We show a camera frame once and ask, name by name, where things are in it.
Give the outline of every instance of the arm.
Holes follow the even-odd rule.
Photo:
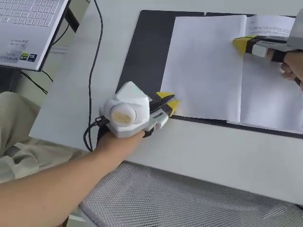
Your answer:
[[[115,170],[144,133],[117,139],[105,135],[93,153],[35,175],[0,184],[0,226],[56,226]]]

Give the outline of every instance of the cable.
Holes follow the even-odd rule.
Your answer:
[[[92,147],[90,147],[88,145],[87,140],[86,140],[86,136],[89,133],[89,131],[91,130],[91,128],[93,128],[94,126],[103,127],[104,125],[106,125],[108,123],[109,123],[109,120],[106,119],[104,116],[101,116],[101,117],[96,118],[95,122],[93,122],[92,124],[89,125],[89,127],[87,127],[87,129],[85,130],[85,132],[83,134],[83,141],[84,141],[84,144],[85,144],[87,150],[89,150],[90,152],[93,151]]]
[[[96,5],[96,8],[97,8],[97,11],[98,11],[98,14],[99,14],[99,17],[100,17],[100,21],[101,21],[101,32],[100,32],[100,38],[99,38],[99,42],[98,42],[98,46],[97,46],[97,50],[96,50],[96,55],[95,55],[95,59],[93,61],[93,65],[91,67],[91,70],[90,70],[90,74],[89,74],[89,127],[91,126],[91,106],[92,106],[92,100],[91,100],[91,77],[92,77],[92,74],[93,74],[93,71],[94,71],[94,68],[95,68],[95,65],[96,65],[96,61],[97,61],[97,57],[98,57],[98,53],[99,53],[99,49],[100,49],[100,44],[101,44],[101,40],[102,40],[102,35],[103,35],[103,18],[102,18],[102,15],[101,15],[101,12],[100,12],[100,9],[99,9],[99,6],[97,4],[97,1],[94,0],[95,2],[95,5]],[[93,146],[92,146],[92,143],[91,143],[91,133],[90,133],[90,129],[88,129],[88,134],[89,134],[89,150],[93,150]]]
[[[47,91],[43,88],[43,87],[41,87],[40,85],[38,85],[36,82],[34,82],[33,81],[33,79],[31,79],[31,77],[29,76],[29,75],[27,75],[26,73],[24,73],[24,72],[22,72],[22,71],[20,71],[20,73],[23,75],[23,76],[25,76],[27,79],[29,79],[37,88],[39,88],[44,94],[46,94],[47,95]]]
[[[65,35],[65,33],[67,32],[68,28],[70,27],[70,25],[68,25],[65,29],[65,31],[62,33],[62,35],[53,43],[52,46],[54,46],[57,42],[59,42],[59,40]]]
[[[43,72],[45,75],[47,75],[47,77],[53,82],[53,79],[47,74],[47,72],[45,72],[45,71],[43,71],[43,70],[42,70],[42,72]]]

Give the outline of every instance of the laptop keyboard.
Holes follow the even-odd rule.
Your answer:
[[[49,27],[60,0],[0,0],[0,23]]]

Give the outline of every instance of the forearm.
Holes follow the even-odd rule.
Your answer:
[[[94,152],[42,171],[0,184],[0,226],[56,226],[95,185],[123,160],[110,152]]]

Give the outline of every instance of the human hand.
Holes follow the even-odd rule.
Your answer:
[[[95,151],[105,153],[120,164],[138,147],[143,136],[144,131],[141,131],[132,137],[119,139],[112,132],[108,132],[100,139]]]
[[[272,59],[274,50],[269,50],[267,58]],[[288,52],[284,57],[284,63],[281,64],[283,77],[294,80],[296,77],[303,81],[303,52]]]

